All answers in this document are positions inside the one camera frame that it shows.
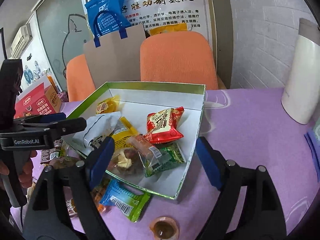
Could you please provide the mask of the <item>person's left hand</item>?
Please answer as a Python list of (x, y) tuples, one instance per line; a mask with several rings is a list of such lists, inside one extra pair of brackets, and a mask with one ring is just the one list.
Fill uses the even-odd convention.
[[(29, 157), (28, 161), (24, 164), (24, 166), (22, 168), (22, 173), (18, 177), (21, 186), (25, 189), (28, 189), (29, 187), (31, 187), (31, 185), (33, 183), (33, 168), (34, 168), (34, 166), (33, 166), (33, 162), (31, 159), (36, 156), (37, 156), (37, 152), (31, 151), (30, 157)], [(4, 176), (9, 175), (9, 169), (5, 165), (5, 163), (3, 163), (2, 160), (0, 162), (0, 173), (1, 173), (1, 175), (4, 175)]]

